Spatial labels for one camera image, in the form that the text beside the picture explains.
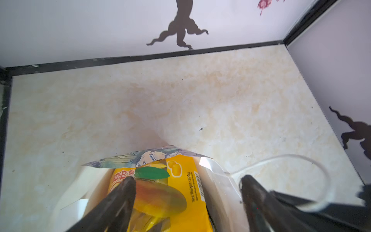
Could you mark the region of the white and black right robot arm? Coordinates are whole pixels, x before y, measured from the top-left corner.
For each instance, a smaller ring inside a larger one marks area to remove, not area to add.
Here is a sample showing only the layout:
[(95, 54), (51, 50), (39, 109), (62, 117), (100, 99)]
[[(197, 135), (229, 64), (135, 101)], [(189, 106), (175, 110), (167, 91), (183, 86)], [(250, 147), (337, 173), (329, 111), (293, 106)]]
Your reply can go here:
[(310, 203), (310, 200), (270, 192), (299, 221), (317, 232), (369, 232), (371, 230), (371, 186), (365, 185), (358, 193), (364, 206), (331, 203), (325, 209), (315, 213), (305, 213), (295, 207)]

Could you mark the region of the floral paper bag white handles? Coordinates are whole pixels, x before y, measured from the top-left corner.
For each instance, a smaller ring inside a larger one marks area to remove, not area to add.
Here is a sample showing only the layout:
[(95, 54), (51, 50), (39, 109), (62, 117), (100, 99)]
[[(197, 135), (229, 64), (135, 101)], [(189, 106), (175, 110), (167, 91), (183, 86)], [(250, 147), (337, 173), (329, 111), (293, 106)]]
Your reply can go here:
[(227, 172), (214, 159), (175, 146), (135, 151), (120, 156), (100, 159), (86, 163), (80, 169), (73, 183), (59, 199), (51, 214), (49, 228), (52, 232), (64, 232), (89, 213), (102, 199), (104, 190), (110, 191), (109, 182), (116, 177), (116, 171), (127, 176), (135, 176), (135, 169), (148, 165), (167, 168), (171, 158), (191, 157), (195, 162), (202, 191), (202, 199), (211, 211), (211, 218), (216, 219), (218, 230), (237, 232), (247, 227), (242, 220), (242, 207), (239, 202), (242, 194), (238, 188), (241, 178), (251, 169), (264, 166), (280, 159), (301, 159), (315, 165), (324, 177), (324, 188), (314, 203), (300, 203), (301, 212), (318, 212), (325, 209), (335, 198), (335, 186), (325, 166), (302, 155), (285, 154), (263, 159), (240, 170)]

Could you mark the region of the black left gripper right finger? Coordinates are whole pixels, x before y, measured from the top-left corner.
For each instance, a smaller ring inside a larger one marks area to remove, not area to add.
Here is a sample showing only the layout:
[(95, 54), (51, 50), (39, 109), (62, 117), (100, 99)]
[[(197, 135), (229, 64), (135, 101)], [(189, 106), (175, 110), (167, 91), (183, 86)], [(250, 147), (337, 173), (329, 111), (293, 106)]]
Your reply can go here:
[(266, 191), (251, 175), (241, 179), (240, 191), (251, 232), (313, 232)]

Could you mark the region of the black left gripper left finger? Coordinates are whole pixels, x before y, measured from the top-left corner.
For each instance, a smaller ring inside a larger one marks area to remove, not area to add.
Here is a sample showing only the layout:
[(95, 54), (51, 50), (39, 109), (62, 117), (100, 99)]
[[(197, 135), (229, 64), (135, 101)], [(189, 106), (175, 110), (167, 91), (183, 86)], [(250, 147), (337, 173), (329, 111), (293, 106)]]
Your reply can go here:
[(136, 196), (136, 181), (127, 177), (69, 232), (126, 232)]

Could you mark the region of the yellow snack bag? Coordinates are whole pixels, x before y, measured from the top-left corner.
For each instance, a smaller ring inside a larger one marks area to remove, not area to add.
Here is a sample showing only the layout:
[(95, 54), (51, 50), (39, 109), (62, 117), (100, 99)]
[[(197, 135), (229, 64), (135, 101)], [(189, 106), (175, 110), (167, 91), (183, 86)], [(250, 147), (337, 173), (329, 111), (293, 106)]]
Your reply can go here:
[(111, 193), (125, 178), (136, 181), (129, 232), (212, 232), (195, 160), (177, 155), (134, 168), (116, 168)]

